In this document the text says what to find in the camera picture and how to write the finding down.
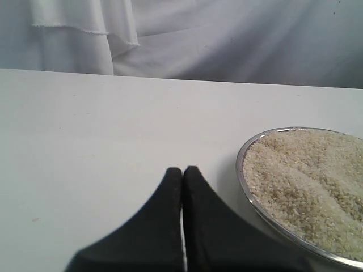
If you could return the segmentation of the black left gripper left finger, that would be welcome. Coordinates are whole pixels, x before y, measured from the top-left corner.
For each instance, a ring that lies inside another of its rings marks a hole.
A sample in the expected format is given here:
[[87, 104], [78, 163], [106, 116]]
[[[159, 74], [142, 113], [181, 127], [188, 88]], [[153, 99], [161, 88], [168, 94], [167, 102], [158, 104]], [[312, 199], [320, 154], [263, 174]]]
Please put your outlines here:
[[182, 171], [168, 168], [149, 200], [120, 228], [79, 250], [66, 271], [184, 271]]

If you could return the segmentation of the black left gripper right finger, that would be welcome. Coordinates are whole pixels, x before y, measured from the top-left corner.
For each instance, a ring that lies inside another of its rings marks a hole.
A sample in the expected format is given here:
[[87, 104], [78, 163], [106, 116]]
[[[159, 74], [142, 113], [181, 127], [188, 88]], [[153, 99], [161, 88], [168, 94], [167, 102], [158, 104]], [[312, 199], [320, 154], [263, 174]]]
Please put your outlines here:
[[229, 208], [195, 166], [183, 174], [181, 202], [188, 271], [312, 271], [300, 252]]

